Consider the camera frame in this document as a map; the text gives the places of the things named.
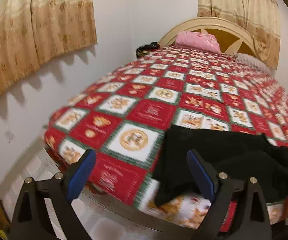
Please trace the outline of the black pants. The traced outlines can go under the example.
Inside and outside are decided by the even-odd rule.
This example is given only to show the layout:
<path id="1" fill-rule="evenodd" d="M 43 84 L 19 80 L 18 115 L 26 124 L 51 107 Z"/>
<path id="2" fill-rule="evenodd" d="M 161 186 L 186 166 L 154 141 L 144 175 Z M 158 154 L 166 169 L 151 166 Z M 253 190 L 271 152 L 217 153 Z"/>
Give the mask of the black pants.
<path id="1" fill-rule="evenodd" d="M 155 204 L 160 206 L 187 192 L 201 193 L 188 168 L 188 151 L 196 150 L 217 172 L 233 179 L 259 180 L 266 202 L 288 196 L 288 148 L 274 146 L 262 135 L 189 129 L 172 125 L 165 133 L 153 179 L 160 186 Z"/>

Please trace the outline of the striped grey pillow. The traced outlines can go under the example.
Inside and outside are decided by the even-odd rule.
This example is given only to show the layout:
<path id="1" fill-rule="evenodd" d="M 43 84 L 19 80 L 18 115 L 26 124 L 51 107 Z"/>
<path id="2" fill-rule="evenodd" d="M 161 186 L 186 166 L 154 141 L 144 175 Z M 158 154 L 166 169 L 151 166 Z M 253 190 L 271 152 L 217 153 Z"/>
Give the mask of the striped grey pillow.
<path id="1" fill-rule="evenodd" d="M 251 56 L 249 54 L 244 54 L 244 53 L 235 53 L 234 57 L 237 62 L 246 64 L 249 67 L 254 67 L 257 68 L 270 76 L 275 75 L 275 70 L 270 69 L 264 62 L 259 60 L 258 58 Z"/>

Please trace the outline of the red patchwork bedspread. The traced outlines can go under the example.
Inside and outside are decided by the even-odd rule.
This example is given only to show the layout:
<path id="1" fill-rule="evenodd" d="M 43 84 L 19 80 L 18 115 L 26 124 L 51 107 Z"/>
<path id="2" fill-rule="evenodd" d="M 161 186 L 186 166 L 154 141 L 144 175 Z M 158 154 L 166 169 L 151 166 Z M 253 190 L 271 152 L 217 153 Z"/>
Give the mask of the red patchwork bedspread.
<path id="1" fill-rule="evenodd" d="M 50 118 L 47 153 L 61 168 L 91 148 L 89 186 L 156 218 L 196 229 L 209 201 L 193 193 L 156 207 L 152 174 L 165 131 L 265 134 L 288 146 L 288 93 L 269 74 L 225 54 L 167 46 L 119 67 Z"/>

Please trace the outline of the cream wooden headboard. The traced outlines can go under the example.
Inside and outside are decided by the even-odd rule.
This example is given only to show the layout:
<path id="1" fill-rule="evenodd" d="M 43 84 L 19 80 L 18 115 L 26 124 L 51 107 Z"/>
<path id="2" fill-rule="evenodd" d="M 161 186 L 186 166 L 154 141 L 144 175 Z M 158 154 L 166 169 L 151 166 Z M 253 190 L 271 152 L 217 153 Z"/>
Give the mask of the cream wooden headboard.
<path id="1" fill-rule="evenodd" d="M 243 53 L 256 56 L 251 35 L 239 25 L 217 17 L 198 17 L 185 21 L 167 32 L 159 41 L 161 47 L 173 44 L 181 31 L 195 31 L 214 35 L 221 52 L 233 55 Z"/>

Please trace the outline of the beige curtain behind headboard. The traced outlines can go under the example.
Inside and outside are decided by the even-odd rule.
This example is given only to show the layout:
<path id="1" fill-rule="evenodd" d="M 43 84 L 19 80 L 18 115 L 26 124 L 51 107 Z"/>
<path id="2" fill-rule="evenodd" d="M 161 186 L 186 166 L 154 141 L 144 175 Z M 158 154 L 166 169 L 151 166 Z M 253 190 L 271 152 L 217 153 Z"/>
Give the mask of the beige curtain behind headboard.
<path id="1" fill-rule="evenodd" d="M 199 17 L 217 17 L 244 28 L 256 56 L 276 70 L 280 55 L 280 18 L 276 0 L 198 0 Z"/>

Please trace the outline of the black item at bed edge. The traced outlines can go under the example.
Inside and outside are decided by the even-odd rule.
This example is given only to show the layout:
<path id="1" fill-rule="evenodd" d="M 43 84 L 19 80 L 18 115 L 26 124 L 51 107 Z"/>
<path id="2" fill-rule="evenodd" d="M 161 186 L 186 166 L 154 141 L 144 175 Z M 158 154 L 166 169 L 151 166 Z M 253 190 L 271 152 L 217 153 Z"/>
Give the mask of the black item at bed edge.
<path id="1" fill-rule="evenodd" d="M 136 49 L 136 58 L 138 59 L 140 57 L 146 56 L 152 51 L 156 51 L 158 49 L 160 49 L 160 44 L 158 44 L 158 42 L 151 42 L 150 44 L 140 46 Z"/>

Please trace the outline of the beige curtain left window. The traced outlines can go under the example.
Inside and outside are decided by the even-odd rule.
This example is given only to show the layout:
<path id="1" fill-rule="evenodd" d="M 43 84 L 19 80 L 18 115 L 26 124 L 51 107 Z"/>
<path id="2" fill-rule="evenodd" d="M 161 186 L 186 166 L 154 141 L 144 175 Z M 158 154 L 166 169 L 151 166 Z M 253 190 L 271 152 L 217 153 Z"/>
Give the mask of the beige curtain left window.
<path id="1" fill-rule="evenodd" d="M 51 59 L 96 43 L 93 0 L 0 0 L 0 95 Z"/>

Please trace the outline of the white wall outlet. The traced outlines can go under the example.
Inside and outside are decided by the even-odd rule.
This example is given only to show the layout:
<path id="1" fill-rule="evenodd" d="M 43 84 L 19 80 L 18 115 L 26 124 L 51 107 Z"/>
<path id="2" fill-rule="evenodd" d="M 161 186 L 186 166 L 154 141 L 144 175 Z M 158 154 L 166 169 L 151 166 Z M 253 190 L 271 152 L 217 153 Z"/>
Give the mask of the white wall outlet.
<path id="1" fill-rule="evenodd" d="M 8 129 L 5 131 L 5 137 L 8 142 L 11 142 L 15 138 L 15 135 L 11 130 Z"/>

